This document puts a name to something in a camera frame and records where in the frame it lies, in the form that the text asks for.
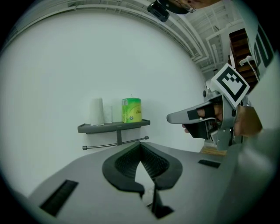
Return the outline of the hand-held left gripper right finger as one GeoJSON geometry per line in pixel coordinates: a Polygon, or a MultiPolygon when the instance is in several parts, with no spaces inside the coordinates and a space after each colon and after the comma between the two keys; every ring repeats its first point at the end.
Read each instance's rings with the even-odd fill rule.
{"type": "Polygon", "coordinates": [[[182,164],[182,175],[172,189],[159,191],[163,205],[173,212],[157,219],[142,209],[141,224],[228,224],[231,213],[227,197],[238,160],[239,145],[229,147],[225,156],[177,150],[145,143],[182,164]]]}

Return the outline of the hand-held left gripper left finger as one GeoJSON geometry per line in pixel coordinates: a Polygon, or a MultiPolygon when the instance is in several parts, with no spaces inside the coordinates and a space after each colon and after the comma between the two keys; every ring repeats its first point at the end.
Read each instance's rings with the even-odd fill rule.
{"type": "Polygon", "coordinates": [[[43,181],[29,196],[41,206],[64,181],[77,186],[55,217],[64,224],[155,224],[158,219],[144,205],[140,195],[123,192],[103,176],[102,164],[131,144],[112,147],[82,156],[43,181]]]}

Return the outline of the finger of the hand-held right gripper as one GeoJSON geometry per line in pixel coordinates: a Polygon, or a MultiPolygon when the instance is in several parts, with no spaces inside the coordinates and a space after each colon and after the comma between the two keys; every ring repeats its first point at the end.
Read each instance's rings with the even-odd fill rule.
{"type": "Polygon", "coordinates": [[[183,125],[193,138],[208,139],[207,127],[205,122],[183,125]]]}
{"type": "Polygon", "coordinates": [[[206,119],[215,119],[215,118],[201,118],[198,116],[197,109],[209,105],[207,103],[202,103],[200,105],[187,108],[178,112],[171,113],[167,115],[167,121],[169,123],[198,123],[206,119]]]}

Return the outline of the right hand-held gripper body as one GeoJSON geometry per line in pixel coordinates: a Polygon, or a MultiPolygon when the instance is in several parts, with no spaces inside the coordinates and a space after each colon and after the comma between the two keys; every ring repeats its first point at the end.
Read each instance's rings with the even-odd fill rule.
{"type": "Polygon", "coordinates": [[[238,115],[238,105],[249,91],[244,78],[228,63],[210,80],[210,87],[203,92],[204,101],[222,105],[221,121],[210,123],[209,138],[219,151],[227,150],[234,144],[234,125],[238,115]]]}

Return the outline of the person's right hand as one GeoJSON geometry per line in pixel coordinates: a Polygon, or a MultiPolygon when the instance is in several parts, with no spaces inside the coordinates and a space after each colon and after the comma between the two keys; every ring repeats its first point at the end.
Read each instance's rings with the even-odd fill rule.
{"type": "Polygon", "coordinates": [[[209,104],[204,107],[198,108],[198,116],[201,118],[215,118],[219,121],[223,119],[223,106],[222,104],[209,104]]]}

